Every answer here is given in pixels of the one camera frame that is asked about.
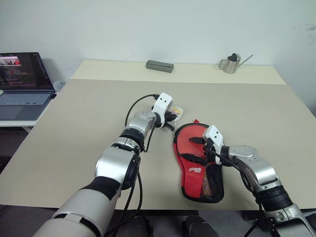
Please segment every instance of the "beige table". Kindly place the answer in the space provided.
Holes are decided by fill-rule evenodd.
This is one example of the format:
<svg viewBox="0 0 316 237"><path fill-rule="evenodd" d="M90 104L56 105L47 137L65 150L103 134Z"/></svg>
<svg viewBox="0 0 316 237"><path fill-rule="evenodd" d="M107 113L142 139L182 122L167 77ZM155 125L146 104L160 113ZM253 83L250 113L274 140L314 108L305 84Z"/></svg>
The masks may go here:
<svg viewBox="0 0 316 237"><path fill-rule="evenodd" d="M241 66L237 73L227 74L216 65L174 64L172 73L165 73L146 69L145 63L100 60L84 60L72 79L285 84L272 66Z"/></svg>
<svg viewBox="0 0 316 237"><path fill-rule="evenodd" d="M130 105L155 92L172 95L174 105L184 109L178 126L199 119L215 124L228 145L256 147L274 166L292 200L301 208L316 207L315 117L284 83L82 79L65 85L0 175L0 203L59 207L93 179L95 163L119 136ZM153 102L144 100L135 109L147 110ZM224 167L221 202L204 204L184 198L172 139L169 130L155 131L149 152L141 155L143 209L257 208L239 174L228 167ZM138 187L134 193L130 208L137 206ZM118 209L127 196L124 191Z"/></svg>

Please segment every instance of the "black wire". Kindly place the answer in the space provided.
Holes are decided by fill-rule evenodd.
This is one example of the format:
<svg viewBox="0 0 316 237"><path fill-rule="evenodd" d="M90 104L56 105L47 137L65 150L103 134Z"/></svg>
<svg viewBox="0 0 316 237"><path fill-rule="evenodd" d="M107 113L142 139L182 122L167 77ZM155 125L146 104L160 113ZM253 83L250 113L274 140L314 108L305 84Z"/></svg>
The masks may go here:
<svg viewBox="0 0 316 237"><path fill-rule="evenodd" d="M255 223L253 223L253 225L250 227L250 229L246 232L246 234L244 235L244 237L248 237L251 232L259 225L259 220L256 220Z"/></svg>
<svg viewBox="0 0 316 237"><path fill-rule="evenodd" d="M123 219L123 218L125 217L125 215L126 215L126 211L127 211L127 209L128 209L129 203L130 203L130 201L131 201L131 199L132 199L132 196L133 196L134 188L135 188L135 182L134 182L133 186L131 187L131 190L130 190L130 192L129 192L128 199L127 199L127 201L126 201L124 210L123 210L121 216L119 217L118 223L120 223L120 222L122 221L122 219ZM117 229L115 230L115 232L113 233L112 237L117 236L118 231L119 231L119 229L117 228Z"/></svg>
<svg viewBox="0 0 316 237"><path fill-rule="evenodd" d="M129 117L129 114L130 114L130 112L132 111L133 107L134 107L139 101L141 101L142 99L145 99L145 98L150 97L150 96L153 96L155 99L157 99L159 95L157 95L157 94L149 94L149 95L145 95L145 96L139 98L138 100L136 100L136 101L132 104L132 106L129 108L128 112L127 112L127 115L126 115L126 118L125 118L125 126L127 125L128 117ZM149 135L148 143L147 143L147 148L146 148L146 149L143 149L144 152L147 152L147 151L148 151L149 144L150 144L150 140L151 140L151 137L152 137L152 135L153 135L154 129L155 129L155 126L153 126L152 131L151 131L151 133L150 133L150 135ZM129 216L126 220L122 221L122 219L123 219L123 218L125 217L125 215L126 215L126 211L127 211L127 209L128 209L129 203L130 203L130 201L131 201L131 198L132 198L132 195L133 195L133 192L134 192L134 187L135 187L135 183L134 183L133 186L132 186L132 189L131 189L131 191L130 191L130 193L129 193L129 196L128 196L127 202L126 202L126 204L125 204L123 213L122 213L122 215L120 216L120 218L119 218L119 220L118 220L118 224L117 224L115 227L113 227L112 229L110 229L109 231L107 231L107 232L104 234L104 236L107 236L107 235L109 235L110 233L114 232L113 235L112 235L112 237L115 237L115 236L117 235L117 233L118 233L119 228L120 228L121 226L123 226L124 224L126 224L126 223L127 223L128 221L130 221L131 219L133 219L133 218L137 215L138 211L140 210L140 208L141 208L141 206L142 206L142 202L143 202L143 185L142 185L142 181L141 181L139 172L138 172L138 174L137 174L137 177L138 177L139 191L140 191L140 194L139 194L139 195L140 195L140 196L139 196L139 204L138 204L137 209L136 209L135 212L134 212L131 216Z"/></svg>
<svg viewBox="0 0 316 237"><path fill-rule="evenodd" d="M143 203L143 185L142 185L142 180L140 178L140 173L139 172L137 174L137 178L138 178L138 184L139 184L139 203L138 203L137 209L134 211L133 214L131 214L128 218L126 218L126 220L122 221L121 223L119 223L118 225L113 227L112 229L106 231L106 233L104 234L104 237L108 236L110 233L116 231L121 226L125 225L127 222L132 220L138 214L140 208L142 207L142 203Z"/></svg>
<svg viewBox="0 0 316 237"><path fill-rule="evenodd" d="M155 97L155 94L145 95L145 96L139 98L138 100L136 100L136 101L134 102L134 104L132 104L132 106L129 108L129 111L128 111L127 115L126 115L125 127L126 127L126 125L127 125L128 116L129 116L131 110L133 109L133 107L134 107L139 101L141 101L142 99L145 99L145 98L151 97L151 96Z"/></svg>
<svg viewBox="0 0 316 237"><path fill-rule="evenodd" d="M144 152L147 152L147 151L148 151L150 139L152 138L152 134L153 134L153 132L154 132L154 129L155 129L155 126L153 126L153 129L152 129L152 131L150 132L150 135L149 135L149 138L148 138L148 142L147 142L147 148L144 149Z"/></svg>
<svg viewBox="0 0 316 237"><path fill-rule="evenodd" d="M218 153L216 153L215 151L212 151L212 150L208 150L208 152L210 152L211 154L217 156L221 160L224 160L225 162L230 164L232 167L237 169L244 176L244 178L247 180L245 173L236 164L234 164L230 159L227 159L226 157L224 157L224 156L222 156L222 155L220 155L220 154L218 154Z"/></svg>

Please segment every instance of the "laptop screen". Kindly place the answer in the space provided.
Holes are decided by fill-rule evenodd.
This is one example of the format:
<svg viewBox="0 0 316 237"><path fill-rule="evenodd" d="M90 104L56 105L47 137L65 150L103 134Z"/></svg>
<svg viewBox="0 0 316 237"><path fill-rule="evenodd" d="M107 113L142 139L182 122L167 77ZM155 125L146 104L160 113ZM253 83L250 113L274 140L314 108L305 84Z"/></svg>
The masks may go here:
<svg viewBox="0 0 316 237"><path fill-rule="evenodd" d="M0 53L0 88L3 90L53 90L37 52Z"/></svg>

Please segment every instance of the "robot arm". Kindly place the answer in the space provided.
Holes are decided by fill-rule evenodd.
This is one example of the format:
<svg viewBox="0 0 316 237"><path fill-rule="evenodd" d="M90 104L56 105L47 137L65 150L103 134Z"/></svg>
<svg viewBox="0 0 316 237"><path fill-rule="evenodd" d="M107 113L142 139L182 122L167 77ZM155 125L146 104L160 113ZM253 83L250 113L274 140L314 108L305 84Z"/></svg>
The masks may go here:
<svg viewBox="0 0 316 237"><path fill-rule="evenodd" d="M102 237L112 218L121 190L130 188L138 174L140 153L148 132L168 126L175 117L168 113L172 97L162 93L151 111L137 112L99 157L95 178L75 192L35 237Z"/></svg>
<svg viewBox="0 0 316 237"><path fill-rule="evenodd" d="M224 165L234 166L240 171L247 189L253 193L256 201L262 204L265 217L270 218L276 228L285 222L299 219L305 228L293 225L293 233L300 229L307 234L297 232L295 236L316 237L299 207L291 201L271 164L262 159L255 148L246 145L224 146L223 136L215 126L210 126L205 131L203 139L206 141L204 147L207 152L218 155L217 159L221 158ZM214 147L217 154L210 151L210 147Z"/></svg>

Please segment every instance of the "laptop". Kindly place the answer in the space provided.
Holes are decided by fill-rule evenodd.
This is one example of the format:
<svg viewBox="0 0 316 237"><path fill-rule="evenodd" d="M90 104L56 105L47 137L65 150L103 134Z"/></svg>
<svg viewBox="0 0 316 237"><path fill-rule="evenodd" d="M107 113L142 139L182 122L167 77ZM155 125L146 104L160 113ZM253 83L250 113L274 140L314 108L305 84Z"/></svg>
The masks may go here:
<svg viewBox="0 0 316 237"><path fill-rule="evenodd" d="M55 90L37 52L0 53L0 120L36 120Z"/></svg>

